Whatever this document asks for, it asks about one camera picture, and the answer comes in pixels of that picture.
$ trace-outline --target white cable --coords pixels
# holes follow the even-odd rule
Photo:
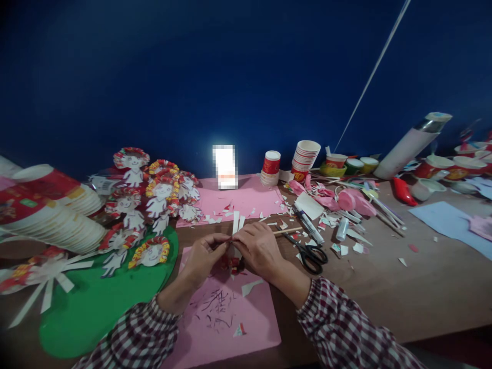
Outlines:
[[[369,87],[369,84],[371,83],[371,80],[373,79],[374,73],[376,73],[376,70],[378,69],[379,63],[383,59],[384,53],[386,52],[386,49],[390,45],[391,39],[393,38],[393,35],[396,32],[396,29],[398,28],[398,25],[400,24],[401,19],[403,18],[403,15],[405,14],[406,9],[408,8],[411,0],[406,0],[405,4],[403,4],[403,8],[401,8],[400,15],[396,19],[395,25],[393,26],[393,29],[391,30],[391,33],[389,34],[388,39],[386,40],[386,44],[384,44],[383,50],[381,51],[381,54],[379,55],[378,61],[376,62],[376,65],[374,66],[373,72],[371,73],[369,79],[367,80],[367,83],[365,84],[364,90],[362,91],[362,94],[360,95],[359,101],[357,101],[357,104],[355,105],[354,111],[352,112],[352,115],[350,116],[350,119],[347,122],[347,125],[345,126],[345,129],[342,132],[342,135],[340,136],[340,139],[338,140],[338,143],[332,152],[337,152],[337,148],[340,145],[340,142],[342,141],[342,138],[349,127],[350,122],[352,121],[352,118],[354,117],[355,112],[357,111],[357,108],[359,107],[359,104],[364,97],[365,91]]]

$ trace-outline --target blue wall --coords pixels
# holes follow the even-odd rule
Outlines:
[[[82,179],[124,146],[199,177],[213,144],[240,173],[271,149],[289,168],[300,139],[333,147],[403,1],[26,3],[1,29],[1,154]],[[340,152],[385,152],[429,111],[456,116],[448,146],[490,121],[490,6],[451,3],[412,1]]]

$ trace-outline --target green paper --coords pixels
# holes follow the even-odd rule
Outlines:
[[[155,236],[148,233],[142,243]],[[65,293],[59,284],[53,289],[51,307],[43,314],[39,339],[45,351],[58,358],[73,358],[94,350],[101,338],[113,328],[119,317],[131,306],[148,302],[169,279],[178,256],[178,235],[172,227],[163,234],[170,243],[165,264],[128,269],[137,247],[113,277],[101,278],[103,261],[110,253],[89,258],[92,267],[66,272],[75,284]]]

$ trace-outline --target person's right hand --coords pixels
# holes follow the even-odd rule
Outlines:
[[[282,270],[285,259],[273,231],[265,223],[245,225],[232,236],[232,244],[264,280],[271,281]]]

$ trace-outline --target cluttered craft table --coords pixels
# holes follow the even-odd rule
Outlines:
[[[279,188],[287,201],[293,203],[295,195],[282,185]],[[409,206],[394,198],[390,182],[380,183],[379,188],[380,199],[406,223],[406,237],[400,237],[373,217],[364,221],[367,229],[364,236],[373,244],[369,247],[370,253],[350,251],[339,259],[329,250],[336,242],[336,229],[326,227],[322,235],[330,261],[324,266],[322,275],[343,287],[374,324],[389,328],[400,343],[491,324],[490,260],[470,246],[435,232],[413,216],[408,211]],[[485,217],[492,213],[491,204],[484,198],[450,190],[435,193],[425,204],[439,201],[446,201],[470,215]],[[282,215],[272,215],[269,221],[280,218]],[[246,224],[256,221],[258,219],[246,220]],[[297,219],[288,223],[289,227],[301,226]],[[232,227],[233,222],[225,221],[195,228],[177,228],[179,255],[176,265],[180,264],[182,249],[194,240],[214,232],[231,234]],[[304,271],[296,258],[297,249],[281,235],[277,236],[277,241],[282,255]],[[351,249],[355,241],[347,238],[343,244]],[[409,244],[415,245],[418,252],[412,251]],[[399,258],[405,259],[407,267],[399,262]],[[177,273],[178,267],[174,268],[168,283]],[[1,299],[0,309],[4,311],[4,317],[10,320],[31,293],[32,289],[26,288]],[[271,294],[282,343],[263,351],[204,365],[204,368],[231,365],[292,367],[317,361],[314,349],[296,322],[294,306],[273,286]],[[4,345],[10,357],[18,367],[70,368],[76,358],[57,359],[44,352],[38,338],[40,323],[40,315],[31,312],[22,324],[5,332]]]

